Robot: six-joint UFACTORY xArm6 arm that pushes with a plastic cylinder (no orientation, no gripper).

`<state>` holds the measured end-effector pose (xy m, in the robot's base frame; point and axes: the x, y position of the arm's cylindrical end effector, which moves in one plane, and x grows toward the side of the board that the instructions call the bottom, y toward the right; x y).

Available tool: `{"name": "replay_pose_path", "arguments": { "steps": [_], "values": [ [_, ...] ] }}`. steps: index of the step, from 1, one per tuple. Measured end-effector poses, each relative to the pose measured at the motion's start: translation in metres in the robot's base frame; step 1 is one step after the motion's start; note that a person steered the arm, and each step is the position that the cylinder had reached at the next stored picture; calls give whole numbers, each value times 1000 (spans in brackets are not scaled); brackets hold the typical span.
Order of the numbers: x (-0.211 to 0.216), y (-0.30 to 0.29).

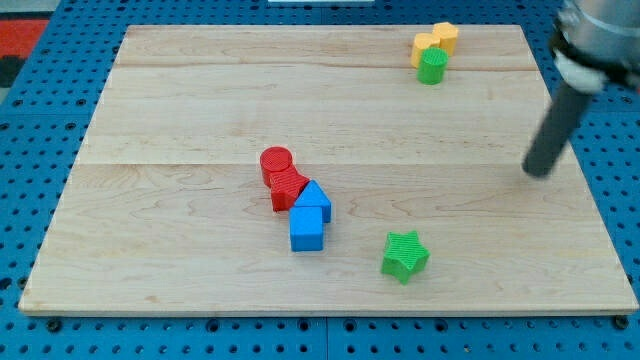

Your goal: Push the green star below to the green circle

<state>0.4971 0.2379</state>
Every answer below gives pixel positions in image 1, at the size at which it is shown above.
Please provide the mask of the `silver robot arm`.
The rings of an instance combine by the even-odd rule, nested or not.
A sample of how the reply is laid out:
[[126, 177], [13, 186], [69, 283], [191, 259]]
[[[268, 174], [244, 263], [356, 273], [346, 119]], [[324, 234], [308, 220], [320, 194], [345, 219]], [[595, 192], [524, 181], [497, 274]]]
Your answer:
[[549, 40], [554, 63], [573, 89], [607, 83], [639, 89], [639, 0], [566, 0]]

